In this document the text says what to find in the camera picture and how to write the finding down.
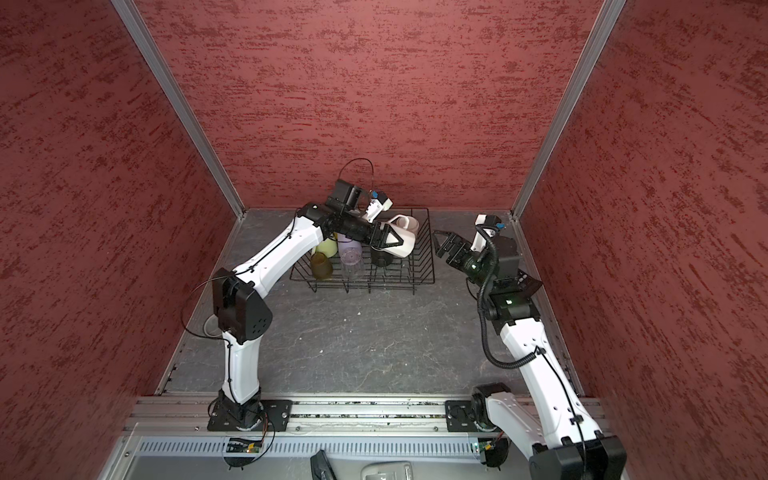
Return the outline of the black mug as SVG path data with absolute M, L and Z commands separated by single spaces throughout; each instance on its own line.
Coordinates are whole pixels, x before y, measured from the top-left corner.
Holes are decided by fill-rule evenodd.
M 371 264 L 376 268 L 386 268 L 394 261 L 394 256 L 388 252 L 372 249 L 370 251 Z

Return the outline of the cream white mug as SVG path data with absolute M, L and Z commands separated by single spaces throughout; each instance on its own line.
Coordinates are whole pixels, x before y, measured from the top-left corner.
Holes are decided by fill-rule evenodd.
M 388 253 L 398 258 L 408 257 L 415 248 L 416 235 L 420 227 L 419 221 L 413 216 L 398 214 L 384 222 L 396 225 L 404 240 L 404 246 L 399 251 Z

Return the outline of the clear glass cup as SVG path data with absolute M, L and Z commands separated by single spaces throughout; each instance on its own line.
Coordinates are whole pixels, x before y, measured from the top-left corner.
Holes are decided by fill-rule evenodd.
M 363 248 L 361 254 L 347 252 L 343 256 L 339 255 L 339 258 L 344 280 L 347 282 L 356 281 L 364 271 Z

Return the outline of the pale green mug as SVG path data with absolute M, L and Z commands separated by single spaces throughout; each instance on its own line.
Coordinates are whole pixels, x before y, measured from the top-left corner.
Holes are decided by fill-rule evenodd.
M 315 249 L 315 252 L 322 253 L 327 258 L 333 258 L 338 253 L 337 240 L 333 237 L 322 241 Z

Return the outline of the olive green glass cup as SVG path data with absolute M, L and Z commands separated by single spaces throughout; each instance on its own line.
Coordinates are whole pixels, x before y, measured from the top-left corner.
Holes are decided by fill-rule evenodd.
M 332 262 L 320 251 L 316 251 L 311 255 L 310 270 L 316 280 L 327 280 L 333 275 Z

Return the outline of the lilac plastic cup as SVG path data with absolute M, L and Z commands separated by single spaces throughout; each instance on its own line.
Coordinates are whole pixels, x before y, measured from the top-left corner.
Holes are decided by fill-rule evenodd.
M 343 234 L 338 234 L 337 244 L 340 256 L 345 255 L 347 252 L 355 252 L 357 254 L 362 253 L 361 243 L 359 241 L 348 238 Z

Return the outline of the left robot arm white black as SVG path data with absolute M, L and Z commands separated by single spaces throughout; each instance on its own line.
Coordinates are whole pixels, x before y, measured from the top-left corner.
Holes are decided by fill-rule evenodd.
M 335 234 L 405 258 L 415 247 L 415 234 L 378 219 L 391 208 L 383 193 L 372 191 L 364 213 L 357 211 L 362 189 L 341 178 L 323 204 L 308 203 L 272 242 L 233 270 L 221 268 L 202 283 L 212 288 L 213 313 L 221 335 L 200 334 L 224 347 L 224 381 L 212 403 L 210 430 L 254 431 L 268 428 L 258 378 L 262 337 L 273 320 L 266 297 L 278 280 L 311 249 Z

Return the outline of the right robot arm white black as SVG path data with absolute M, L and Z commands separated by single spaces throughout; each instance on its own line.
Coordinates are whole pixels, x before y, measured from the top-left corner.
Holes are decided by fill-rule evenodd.
M 475 230 L 473 241 L 435 232 L 436 254 L 478 286 L 483 353 L 493 366 L 522 375 L 536 409 L 529 414 L 499 383 L 481 385 L 472 395 L 476 425 L 499 430 L 500 442 L 527 459 L 533 479 L 623 478 L 627 452 L 621 440 L 593 419 L 552 351 L 533 301 L 541 282 L 520 268 L 514 239 L 497 227 Z

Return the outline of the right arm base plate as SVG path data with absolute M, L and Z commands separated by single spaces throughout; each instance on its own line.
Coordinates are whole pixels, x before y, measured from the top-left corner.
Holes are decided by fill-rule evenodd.
M 517 404 L 505 398 L 489 397 L 481 402 L 447 400 L 444 407 L 449 432 L 529 432 L 520 411 L 516 411 Z

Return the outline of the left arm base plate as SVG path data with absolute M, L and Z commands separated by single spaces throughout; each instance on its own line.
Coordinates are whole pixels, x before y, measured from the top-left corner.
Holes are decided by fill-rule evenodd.
M 262 400 L 257 420 L 250 427 L 240 427 L 227 414 L 223 407 L 214 403 L 210 408 L 207 430 L 210 432 L 236 432 L 250 434 L 262 431 L 285 432 L 291 416 L 294 402 L 287 399 Z

